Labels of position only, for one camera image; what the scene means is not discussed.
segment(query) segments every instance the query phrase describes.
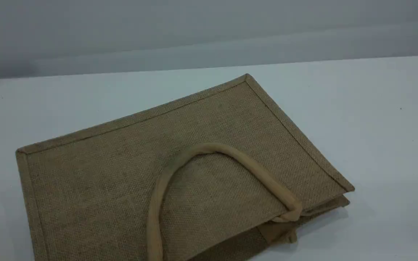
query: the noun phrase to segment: burlap fabric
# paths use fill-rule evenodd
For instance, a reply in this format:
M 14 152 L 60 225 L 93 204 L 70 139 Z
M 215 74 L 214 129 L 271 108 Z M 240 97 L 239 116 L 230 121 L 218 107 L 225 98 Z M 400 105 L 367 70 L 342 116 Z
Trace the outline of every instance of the burlap fabric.
M 353 186 L 249 75 L 16 152 L 36 261 L 146 260 L 151 195 L 181 152 L 218 142 L 249 155 L 302 206 L 297 221 L 250 170 L 193 157 L 163 195 L 164 260 L 245 260 L 333 208 Z

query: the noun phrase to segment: white table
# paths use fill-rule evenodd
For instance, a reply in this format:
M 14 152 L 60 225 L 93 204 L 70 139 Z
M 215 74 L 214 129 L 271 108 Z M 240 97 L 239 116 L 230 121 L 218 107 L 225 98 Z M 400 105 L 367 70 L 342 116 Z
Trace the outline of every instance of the white table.
M 250 73 L 356 187 L 254 260 L 418 259 L 418 57 L 0 80 L 0 260 L 33 259 L 15 150 Z

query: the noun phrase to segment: bag handle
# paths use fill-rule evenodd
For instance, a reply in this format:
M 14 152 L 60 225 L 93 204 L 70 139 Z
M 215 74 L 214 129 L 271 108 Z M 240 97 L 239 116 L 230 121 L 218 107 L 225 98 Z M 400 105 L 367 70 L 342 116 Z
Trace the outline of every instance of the bag handle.
M 146 236 L 148 244 L 148 261 L 163 261 L 163 249 L 161 229 L 159 224 L 159 212 L 171 177 L 174 173 L 189 162 L 194 156 L 219 152 L 237 160 L 249 170 L 287 209 L 287 213 L 279 218 L 282 221 L 297 221 L 302 211 L 302 204 L 295 195 L 260 165 L 257 161 L 245 153 L 221 143 L 202 143 L 181 152 L 170 165 L 168 165 L 161 176 L 157 179 L 149 203 L 148 221 L 146 224 Z

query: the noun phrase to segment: stitched border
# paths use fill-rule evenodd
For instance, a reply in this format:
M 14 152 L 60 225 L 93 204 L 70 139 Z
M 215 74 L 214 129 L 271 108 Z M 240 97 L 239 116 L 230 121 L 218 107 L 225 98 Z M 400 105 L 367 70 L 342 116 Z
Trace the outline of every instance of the stitched border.
M 33 193 L 32 178 L 28 167 L 27 154 L 15 153 L 20 173 L 20 183 L 24 195 L 25 208 L 28 216 L 28 226 L 32 237 L 33 254 L 36 260 L 49 260 L 48 248 L 45 244 L 45 234 L 41 225 L 40 212 Z
M 262 89 L 254 78 L 246 74 L 246 83 L 259 99 L 267 106 L 274 116 L 283 124 L 285 129 L 293 136 L 297 143 L 307 152 L 309 157 L 319 165 L 335 182 L 337 182 L 347 192 L 354 191 L 355 188 L 343 177 L 335 167 L 322 155 L 312 142 L 301 132 L 294 122 L 285 114 L 275 101 Z

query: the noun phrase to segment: gray wall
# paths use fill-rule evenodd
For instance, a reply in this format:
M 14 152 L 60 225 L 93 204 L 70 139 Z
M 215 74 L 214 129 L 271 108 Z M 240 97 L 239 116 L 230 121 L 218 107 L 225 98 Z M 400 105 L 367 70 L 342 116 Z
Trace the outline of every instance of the gray wall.
M 418 55 L 418 0 L 0 0 L 0 78 Z

